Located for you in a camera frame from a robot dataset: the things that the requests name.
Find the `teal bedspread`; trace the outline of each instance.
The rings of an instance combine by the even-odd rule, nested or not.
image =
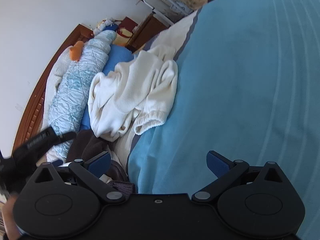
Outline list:
[[[214,150],[276,161],[306,207],[298,235],[320,238],[320,0],[215,0],[177,59],[167,122],[128,163],[139,193],[192,194],[216,177]]]

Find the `carved wood trim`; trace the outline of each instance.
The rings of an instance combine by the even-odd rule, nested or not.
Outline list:
[[[13,150],[15,150],[25,141],[27,141],[30,137],[36,135],[38,131],[39,125],[43,118],[44,95],[47,79],[53,65],[56,63],[60,54],[67,47],[74,45],[77,41],[86,42],[92,37],[93,32],[87,27],[84,27],[83,25],[79,24],[64,41],[64,43],[61,45],[58,51],[54,54],[53,58],[50,60],[43,74],[41,75],[24,110],[13,144]]]

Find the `cream fleece garment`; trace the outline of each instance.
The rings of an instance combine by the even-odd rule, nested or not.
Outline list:
[[[98,73],[89,92],[89,116],[96,137],[115,141],[134,121],[138,135],[165,123],[177,90],[175,48],[159,45],[120,62],[107,76]]]

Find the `person's hand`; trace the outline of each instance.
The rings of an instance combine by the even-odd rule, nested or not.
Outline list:
[[[11,195],[7,200],[7,203],[2,207],[2,218],[4,223],[4,229],[6,231],[9,240],[17,240],[21,234],[13,219],[13,205],[16,202],[18,195]]]

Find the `white wall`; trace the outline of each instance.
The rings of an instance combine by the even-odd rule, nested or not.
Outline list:
[[[12,151],[30,95],[57,49],[80,23],[105,17],[141,22],[151,12],[137,0],[0,0],[0,149]]]

